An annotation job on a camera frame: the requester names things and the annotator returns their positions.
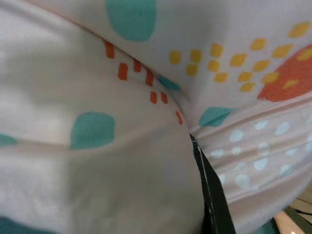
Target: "orange shape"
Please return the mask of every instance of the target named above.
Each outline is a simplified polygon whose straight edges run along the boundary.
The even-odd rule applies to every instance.
[[[154,75],[153,73],[147,69],[146,70],[146,78],[145,78],[145,83],[148,85],[148,86],[153,86],[153,82],[154,82]]]
[[[223,47],[217,43],[213,43],[210,47],[210,55],[219,58],[222,55]]]
[[[273,58],[284,58],[292,50],[293,44],[281,45],[275,48],[272,53]]]
[[[293,80],[288,80],[286,82],[286,84],[284,85],[284,89],[287,89],[291,86],[293,86],[294,84],[297,84],[298,83],[298,80],[297,79],[293,79]]]
[[[161,92],[161,100],[163,103],[167,104],[168,103],[168,97],[165,93]]]
[[[250,46],[251,50],[262,50],[267,44],[267,40],[265,38],[256,38],[252,45]]]
[[[240,87],[241,92],[251,92],[254,89],[255,83],[246,83]]]
[[[183,124],[183,119],[182,119],[182,116],[179,113],[179,111],[176,111],[175,115],[176,115],[177,119],[179,120],[179,124]]]
[[[310,29],[311,23],[309,21],[296,24],[289,32],[288,36],[291,38],[299,38],[305,35]]]
[[[181,52],[178,50],[172,50],[169,53],[169,61],[171,64],[179,64],[182,61]]]
[[[208,63],[208,70],[211,72],[217,72],[219,70],[220,63],[217,60],[211,60]]]
[[[186,67],[186,74],[190,77],[193,77],[197,74],[198,65],[197,64],[189,64]]]
[[[114,46],[108,42],[107,40],[102,40],[105,44],[105,49],[106,49],[106,56],[110,59],[115,58],[115,49]]]
[[[153,104],[157,104],[157,93],[154,91],[151,91],[150,101]]]
[[[224,83],[228,79],[228,74],[223,72],[223,73],[218,73],[214,76],[214,81],[218,83]]]
[[[312,57],[312,48],[303,50],[298,56],[298,61],[305,61]]]
[[[201,51],[192,50],[190,55],[191,62],[200,62],[201,61]]]
[[[233,67],[240,67],[241,65],[244,64],[246,57],[247,57],[246,54],[233,55],[231,62],[230,62],[230,65]]]
[[[262,83],[273,83],[278,78],[279,73],[278,72],[271,72],[267,73],[261,80]]]
[[[238,77],[238,81],[239,82],[249,81],[252,78],[252,76],[253,74],[251,72],[242,72]]]
[[[120,80],[127,80],[128,65],[126,63],[119,64],[118,77]]]
[[[297,51],[276,69],[275,72],[279,73],[278,79],[267,83],[258,99],[285,101],[312,91],[312,59],[298,60],[300,54],[307,49],[312,49],[312,44]]]
[[[253,71],[254,72],[262,72],[268,67],[269,64],[270,64],[270,60],[258,61],[254,64]]]
[[[142,65],[139,61],[137,61],[136,59],[134,59],[134,64],[133,64],[133,70],[135,72],[140,72],[142,69]]]

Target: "floor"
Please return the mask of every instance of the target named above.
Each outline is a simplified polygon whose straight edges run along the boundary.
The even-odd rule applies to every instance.
[[[291,206],[300,211],[312,214],[312,182]],[[312,215],[301,214],[301,216],[312,223]]]

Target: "yellow square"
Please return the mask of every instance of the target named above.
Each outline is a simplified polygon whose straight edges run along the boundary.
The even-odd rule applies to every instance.
[[[273,83],[278,78],[278,72],[267,73],[261,80],[262,83]]]
[[[305,49],[304,51],[302,51],[297,59],[298,61],[306,61],[308,59],[310,59],[312,57],[312,48],[309,48],[309,49]]]
[[[169,61],[171,64],[179,64],[181,63],[182,55],[180,51],[172,50],[169,53]]]
[[[222,45],[213,43],[210,47],[210,55],[212,57],[217,57],[217,58],[221,57],[222,51],[223,51]]]
[[[311,23],[310,22],[302,22],[296,24],[292,30],[289,32],[288,36],[290,38],[299,38],[305,35],[308,30],[310,29]]]
[[[238,81],[239,82],[249,81],[252,78],[252,76],[253,74],[251,72],[242,72],[238,77]]]
[[[224,83],[228,79],[228,74],[227,73],[218,73],[214,77],[214,81],[218,83]]]
[[[262,50],[267,44],[267,40],[265,38],[257,38],[253,41],[250,46],[251,50]]]
[[[284,89],[287,89],[287,88],[293,86],[294,84],[297,84],[297,82],[298,82],[297,79],[287,81],[286,84],[284,85]]]
[[[246,56],[247,56],[246,54],[233,55],[230,65],[233,67],[240,67],[241,65],[244,64]]]
[[[253,71],[254,72],[262,72],[268,67],[269,64],[270,64],[270,60],[258,61],[254,64]]]
[[[190,55],[191,62],[200,62],[201,61],[201,51],[192,50]]]
[[[281,45],[275,48],[272,53],[273,58],[284,58],[292,50],[293,44]]]
[[[189,64],[186,67],[186,74],[191,77],[195,76],[197,74],[197,69],[198,69],[197,64]]]
[[[211,60],[208,63],[208,70],[212,72],[217,72],[219,71],[220,68],[220,63],[217,60]]]
[[[255,83],[246,83],[240,87],[241,92],[251,92],[254,89]]]

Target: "dark fabric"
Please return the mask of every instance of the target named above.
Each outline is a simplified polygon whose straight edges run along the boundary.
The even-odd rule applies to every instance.
[[[0,234],[53,234],[51,232],[39,231],[28,228],[12,220],[0,217]]]
[[[190,135],[194,157],[200,172],[204,196],[205,217],[203,234],[235,234],[228,204],[220,180],[201,150],[198,141]]]

